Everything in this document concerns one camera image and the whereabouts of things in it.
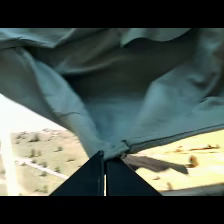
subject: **white sky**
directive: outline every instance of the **white sky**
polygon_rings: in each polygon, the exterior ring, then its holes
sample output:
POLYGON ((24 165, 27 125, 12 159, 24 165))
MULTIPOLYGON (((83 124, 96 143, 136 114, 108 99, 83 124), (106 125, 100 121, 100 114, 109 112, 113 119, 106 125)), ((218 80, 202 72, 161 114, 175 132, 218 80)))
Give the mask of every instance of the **white sky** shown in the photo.
POLYGON ((5 128, 10 132, 64 129, 0 94, 0 129, 4 131, 5 128))

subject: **black triangle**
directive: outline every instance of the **black triangle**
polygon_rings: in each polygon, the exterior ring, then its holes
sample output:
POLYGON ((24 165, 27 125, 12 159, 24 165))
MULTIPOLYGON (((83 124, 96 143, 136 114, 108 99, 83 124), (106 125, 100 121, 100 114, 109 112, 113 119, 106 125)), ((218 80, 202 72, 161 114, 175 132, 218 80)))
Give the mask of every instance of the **black triangle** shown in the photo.
POLYGON ((106 163, 107 196, 162 196, 121 159, 106 163))
POLYGON ((103 196, 104 160, 99 151, 50 196, 103 196))

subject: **fabric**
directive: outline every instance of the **fabric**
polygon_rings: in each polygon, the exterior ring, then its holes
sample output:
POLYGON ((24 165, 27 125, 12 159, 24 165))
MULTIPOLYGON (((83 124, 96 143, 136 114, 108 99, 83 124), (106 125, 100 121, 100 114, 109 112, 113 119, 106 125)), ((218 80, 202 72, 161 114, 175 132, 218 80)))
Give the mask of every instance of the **fabric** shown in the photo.
POLYGON ((223 28, 1 28, 0 92, 105 159, 224 127, 223 28))

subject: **tarp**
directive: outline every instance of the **tarp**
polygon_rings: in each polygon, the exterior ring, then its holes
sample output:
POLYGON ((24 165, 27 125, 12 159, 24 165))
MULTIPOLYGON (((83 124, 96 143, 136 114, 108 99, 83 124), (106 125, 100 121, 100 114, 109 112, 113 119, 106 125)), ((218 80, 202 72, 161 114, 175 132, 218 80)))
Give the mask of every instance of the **tarp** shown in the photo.
POLYGON ((0 93, 105 159, 224 128, 223 28, 1 28, 0 93))

